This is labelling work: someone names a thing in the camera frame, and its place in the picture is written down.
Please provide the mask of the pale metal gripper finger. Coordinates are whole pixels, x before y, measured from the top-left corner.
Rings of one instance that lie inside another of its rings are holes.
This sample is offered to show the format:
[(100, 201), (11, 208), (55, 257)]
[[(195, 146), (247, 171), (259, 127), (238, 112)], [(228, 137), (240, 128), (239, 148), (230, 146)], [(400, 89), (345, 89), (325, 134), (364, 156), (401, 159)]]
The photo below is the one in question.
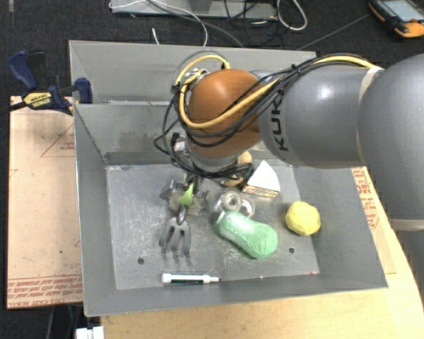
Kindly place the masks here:
[(180, 190), (177, 188), (177, 183), (174, 180), (171, 180), (170, 183), (162, 189), (160, 198), (167, 202), (168, 208), (173, 211), (178, 210), (180, 205)]
[(192, 198), (192, 212), (200, 213), (206, 207), (206, 201), (209, 191), (199, 191)]

